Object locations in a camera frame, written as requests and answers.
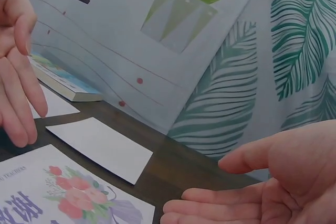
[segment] blank white card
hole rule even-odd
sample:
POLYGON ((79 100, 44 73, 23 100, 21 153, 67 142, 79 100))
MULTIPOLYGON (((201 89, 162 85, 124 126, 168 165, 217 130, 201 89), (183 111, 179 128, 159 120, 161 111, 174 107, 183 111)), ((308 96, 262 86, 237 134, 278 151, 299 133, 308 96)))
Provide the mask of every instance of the blank white card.
POLYGON ((46 128, 92 161, 134 185, 153 154, 95 118, 46 128))
MULTIPOLYGON (((59 115, 68 115, 68 114, 74 114, 79 113, 80 111, 77 110, 74 106, 72 106, 70 103, 41 85, 41 88, 43 90, 44 96, 46 98, 47 104, 48 104, 48 113, 47 118, 52 116, 59 116, 59 115)), ((33 108, 31 103, 29 103, 30 110, 32 111, 33 118, 40 118, 36 110, 33 108)))

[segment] flower illustration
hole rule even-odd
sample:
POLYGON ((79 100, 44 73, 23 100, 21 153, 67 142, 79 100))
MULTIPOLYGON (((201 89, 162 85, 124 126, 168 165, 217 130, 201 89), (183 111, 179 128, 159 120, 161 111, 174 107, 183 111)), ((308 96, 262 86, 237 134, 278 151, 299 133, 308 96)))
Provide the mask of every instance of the flower illustration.
POLYGON ((91 176, 69 167, 61 170, 50 166, 45 172, 50 176, 46 179, 50 190, 45 198, 58 202, 58 209, 74 224, 119 224, 120 220, 142 224, 141 211, 129 200, 117 199, 110 186, 105 189, 91 176))
POLYGON ((84 179, 81 179, 79 177, 73 177, 69 179, 69 183, 72 187, 77 188, 82 191, 90 188, 90 184, 84 179))
POLYGON ((78 207, 82 210, 93 210, 91 199, 83 191, 71 188, 65 193, 65 198, 75 207, 78 207))
POLYGON ((58 209, 72 219, 81 219, 83 217, 83 211, 75 207, 65 198, 59 202, 58 209))
POLYGON ((94 203, 104 204, 107 202, 107 196, 95 188, 90 187, 85 190, 85 193, 94 203))
POLYGON ((64 190, 69 190, 72 188, 72 186, 69 183, 69 180, 63 177, 56 177, 56 185, 58 185, 60 188, 64 190))
POLYGON ((54 174, 55 176, 61 176, 62 170, 58 168, 57 166, 49 166, 49 172, 51 174, 54 174))

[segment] dark wooden table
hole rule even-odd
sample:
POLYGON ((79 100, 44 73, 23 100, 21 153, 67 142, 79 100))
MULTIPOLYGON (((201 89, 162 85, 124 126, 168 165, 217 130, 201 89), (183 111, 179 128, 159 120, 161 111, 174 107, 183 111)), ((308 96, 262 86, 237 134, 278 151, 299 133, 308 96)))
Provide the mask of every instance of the dark wooden table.
POLYGON ((0 132, 0 161, 52 144, 110 184, 156 207, 153 223, 160 223, 162 206, 180 198, 191 187, 213 190, 241 188, 257 183, 246 175, 230 175, 217 168, 217 163, 157 131, 138 122, 105 102, 74 103, 81 113, 37 119, 38 140, 26 148, 16 148, 7 135, 0 132), (101 122, 150 149, 153 156, 135 186, 108 172, 46 131, 45 126, 70 123, 94 116, 101 122))

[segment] white card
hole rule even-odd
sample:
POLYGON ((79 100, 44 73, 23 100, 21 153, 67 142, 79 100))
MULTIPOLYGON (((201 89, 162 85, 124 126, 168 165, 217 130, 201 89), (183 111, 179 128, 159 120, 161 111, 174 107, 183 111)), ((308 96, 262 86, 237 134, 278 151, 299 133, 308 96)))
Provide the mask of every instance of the white card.
MULTIPOLYGON (((59 115, 68 115, 68 114, 74 114, 79 113, 80 111, 77 110, 74 106, 72 106, 67 101, 63 100, 61 97, 41 85, 41 88, 43 90, 44 96, 46 97, 47 104, 48 104, 48 113, 47 118, 52 116, 59 116, 59 115)), ((33 114, 33 118, 41 118, 36 110, 33 108, 33 106, 29 103, 30 109, 33 114)))
POLYGON ((52 145, 0 163, 0 223, 150 224, 155 207, 52 145))
POLYGON ((46 128, 92 161, 134 185, 153 154, 95 118, 46 128))

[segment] pink flower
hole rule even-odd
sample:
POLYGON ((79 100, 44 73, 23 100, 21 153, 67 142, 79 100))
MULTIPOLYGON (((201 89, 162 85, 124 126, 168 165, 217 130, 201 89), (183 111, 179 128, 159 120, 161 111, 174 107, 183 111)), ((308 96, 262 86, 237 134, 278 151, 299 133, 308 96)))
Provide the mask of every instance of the pink flower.
POLYGON ((94 203, 104 204, 107 202, 107 196, 93 187, 86 189, 85 193, 94 203))
POLYGON ((84 179, 81 179, 79 177, 73 177, 69 179, 69 183, 72 187, 77 188, 79 190, 86 190, 90 187, 90 184, 85 181, 84 179))
POLYGON ((69 216, 71 219, 81 219, 83 211, 72 205, 67 199, 63 198, 58 204, 58 209, 69 216))
POLYGON ((71 188, 66 191, 65 198, 75 207, 82 210, 93 210, 93 204, 90 198, 83 191, 71 188))
POLYGON ((62 170, 58 168, 57 166, 49 166, 49 172, 51 174, 54 174, 55 176, 61 176, 62 170))
POLYGON ((64 190, 69 190, 72 186, 69 183, 69 180, 63 177, 56 177, 56 185, 64 190))

